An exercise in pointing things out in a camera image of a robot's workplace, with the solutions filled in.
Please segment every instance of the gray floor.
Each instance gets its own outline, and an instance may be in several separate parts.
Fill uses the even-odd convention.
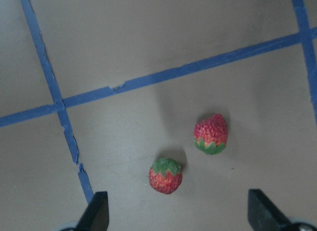
[[[317,26],[317,0],[305,0]],[[298,31],[291,0],[31,0],[63,97]],[[0,0],[0,116],[51,104],[19,0]],[[227,148],[193,143],[221,113]],[[317,222],[317,130],[301,45],[68,109],[109,231],[246,230],[247,191]],[[54,230],[86,200],[57,115],[0,128],[3,230]],[[147,173],[158,156],[184,165],[171,195]]]

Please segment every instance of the blue tape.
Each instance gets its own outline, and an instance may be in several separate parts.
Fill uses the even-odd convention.
[[[75,164],[78,164],[79,150],[77,147],[76,139],[73,135],[73,130],[72,130],[71,123],[68,117],[68,113],[66,110],[62,110],[57,112],[57,115],[58,115],[60,124],[64,129],[65,139],[66,139],[71,157],[73,159],[73,162]]]
[[[317,118],[317,103],[313,104],[314,112],[315,112],[315,118]]]
[[[0,127],[4,127],[10,124],[23,122],[29,119],[46,116],[52,113],[56,113],[63,110],[64,106],[53,104],[36,107],[34,109],[26,110],[23,112],[14,113],[0,118]]]
[[[306,68],[308,72],[308,81],[310,85],[311,101],[314,106],[315,115],[317,103],[317,63],[313,45],[313,37],[315,31],[311,31],[309,27],[306,8],[303,0],[292,0],[297,23],[300,32],[300,38],[303,46]]]
[[[81,183],[81,187],[83,188],[87,203],[89,204],[90,201],[93,199],[94,193],[90,186],[88,175],[84,170],[84,165],[82,163],[79,164],[78,167],[78,177]]]
[[[292,34],[282,38],[274,39],[268,42],[260,43],[254,46],[246,47],[243,49],[235,50],[229,53],[221,54],[211,58],[203,59],[200,61],[192,62],[181,67],[168,69],[161,72],[156,72],[150,75],[138,77],[126,81],[123,85],[110,88],[104,87],[90,92],[82,93],[76,96],[64,99],[65,107],[72,107],[81,105],[83,103],[91,102],[101,98],[113,96],[119,93],[131,91],[144,86],[153,85],[163,81],[171,80],[180,76],[185,76],[191,73],[199,72],[202,70],[210,69],[226,63],[238,61],[244,58],[249,58],[255,55],[267,53],[273,50],[281,49],[284,47],[292,46],[300,43],[299,34]]]
[[[317,38],[317,27],[315,27],[315,28],[310,30],[310,35],[311,35],[312,38]],[[264,45],[265,44],[269,45],[269,47],[266,48],[266,50],[269,52],[269,51],[281,49],[281,48],[284,48],[284,47],[288,47],[288,46],[291,46],[291,45],[294,45],[294,44],[298,44],[300,42],[301,42],[300,35],[299,34],[293,34],[293,35],[290,35],[290,36],[282,37],[280,39],[275,39],[275,40],[272,40],[272,41],[269,41],[269,42],[266,42],[266,43],[262,43],[262,44],[259,44],[259,45],[252,46],[252,49],[251,49],[251,47],[244,48],[244,51],[250,51],[251,52],[250,54],[253,53],[253,55],[251,55],[251,56],[255,56],[256,53],[258,53],[258,54],[265,53],[265,52],[262,52],[261,50],[260,51],[257,50],[257,48],[261,49],[263,47],[263,44]],[[142,86],[151,85],[152,84],[151,81],[153,81],[154,83],[157,83],[155,78],[153,78],[152,80],[151,79],[148,80],[148,84],[142,82],[142,80],[145,78],[145,82],[146,82],[147,81],[146,77],[152,77],[152,75],[154,75],[154,74],[151,74],[151,75],[148,75],[148,76],[145,76],[145,77],[139,77],[139,78],[133,79],[134,81],[137,81],[137,82],[139,81],[139,83],[135,83],[134,84],[134,87],[132,87],[130,85],[130,88],[128,88],[128,86],[130,84],[130,81],[133,81],[133,80],[130,80],[130,81],[127,81],[126,83],[124,83],[123,85],[121,85],[121,86],[119,86],[117,88],[114,88],[114,89],[110,88],[110,87],[103,87],[103,88],[100,88],[100,89],[97,89],[97,90],[89,91],[89,92],[86,92],[86,93],[82,93],[82,94],[79,94],[79,95],[76,95],[76,96],[72,96],[72,97],[66,98],[63,101],[64,101],[64,104],[65,104],[65,107],[68,108],[68,107],[72,107],[72,106],[81,105],[83,103],[91,102],[91,101],[94,101],[94,100],[102,99],[102,98],[105,98],[105,97],[108,97],[108,96],[116,95],[118,93],[134,90],[134,89],[140,88]],[[56,107],[56,111],[52,110],[52,113],[61,111],[63,109],[64,108]],[[35,108],[35,109],[32,109],[32,110],[23,111],[23,112],[20,112],[20,113],[16,113],[16,114],[12,114],[12,115],[7,115],[5,117],[1,117],[0,118],[0,127],[1,126],[6,126],[6,125],[10,125],[10,124],[13,124],[13,123],[17,123],[17,122],[21,122],[21,121],[25,121],[25,120],[28,120],[28,119],[40,117],[40,116],[43,116],[43,115],[50,114],[50,112],[46,111],[45,106],[43,106],[43,108],[40,107],[38,110],[37,110],[37,108]]]
[[[38,57],[40,59],[41,66],[42,66],[47,84],[49,86],[49,90],[53,98],[54,104],[63,106],[63,110],[57,113],[58,118],[59,118],[61,126],[63,126],[64,128],[64,135],[65,135],[71,156],[73,158],[73,162],[75,164],[78,164],[79,151],[77,147],[77,142],[73,136],[71,124],[68,118],[67,111],[64,106],[64,102],[62,100],[61,92],[58,87],[57,81],[54,77],[52,66],[46,54],[45,45],[44,45],[44,42],[42,41],[41,31],[40,31],[38,21],[32,9],[30,0],[21,0],[21,3],[22,3],[26,21],[29,25],[32,39],[34,41],[35,48],[36,48]]]
[[[46,55],[45,45],[42,41],[40,27],[30,4],[30,0],[21,0],[21,3],[53,101],[55,104],[61,104],[61,93],[55,80],[52,66]]]

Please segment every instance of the torn tape edge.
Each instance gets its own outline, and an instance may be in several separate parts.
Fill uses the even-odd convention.
[[[87,203],[89,204],[90,201],[93,199],[94,192],[91,188],[88,174],[84,170],[84,165],[82,163],[80,163],[78,166],[78,177],[80,180],[81,187],[84,191]]]
[[[36,19],[36,15],[33,11],[30,0],[21,0],[21,3],[54,104],[63,106],[63,110],[57,112],[58,118],[61,126],[64,129],[65,139],[73,158],[73,162],[75,164],[78,164],[79,150],[77,142],[74,138],[74,135],[72,134],[72,128],[68,113],[66,111],[58,83],[55,79],[52,65],[46,53],[46,48],[42,40],[39,23]]]

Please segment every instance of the red strawberry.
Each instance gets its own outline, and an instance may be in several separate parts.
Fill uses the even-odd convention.
[[[151,187],[164,194],[173,193],[182,182],[181,165],[171,158],[156,160],[149,171]]]
[[[195,145],[207,154],[220,153],[227,144],[227,138],[227,125],[221,114],[216,114],[195,126]]]

